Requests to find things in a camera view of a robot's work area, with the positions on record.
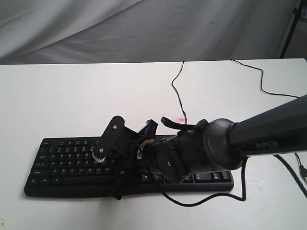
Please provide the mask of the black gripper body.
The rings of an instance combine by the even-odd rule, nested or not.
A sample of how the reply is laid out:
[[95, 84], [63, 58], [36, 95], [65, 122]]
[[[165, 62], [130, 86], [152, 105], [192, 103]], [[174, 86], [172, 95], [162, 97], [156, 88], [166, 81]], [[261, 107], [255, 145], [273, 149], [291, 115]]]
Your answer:
[[120, 200], [131, 188], [140, 184], [142, 169], [146, 168], [141, 144], [155, 137], [158, 124], [152, 119], [138, 132], [125, 127], [124, 119], [111, 121], [112, 137], [115, 138], [110, 152], [110, 159], [115, 162], [115, 190], [110, 194]]

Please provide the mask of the dark grey piper robot arm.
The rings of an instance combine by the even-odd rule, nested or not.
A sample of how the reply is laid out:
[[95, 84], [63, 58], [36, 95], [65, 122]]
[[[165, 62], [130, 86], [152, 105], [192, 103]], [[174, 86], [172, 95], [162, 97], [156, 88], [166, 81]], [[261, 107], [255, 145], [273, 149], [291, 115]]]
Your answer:
[[109, 160], [114, 162], [115, 181], [112, 196], [121, 197], [146, 176], [159, 192], [165, 193], [157, 175], [168, 185], [183, 185], [197, 174], [213, 174], [240, 169], [249, 157], [274, 155], [307, 149], [307, 98], [302, 96], [267, 112], [233, 122], [219, 118], [203, 119], [194, 125], [179, 124], [166, 117], [162, 123], [177, 133], [167, 138], [156, 136], [157, 123], [148, 120], [138, 132], [125, 126], [121, 116], [110, 121], [107, 138]]

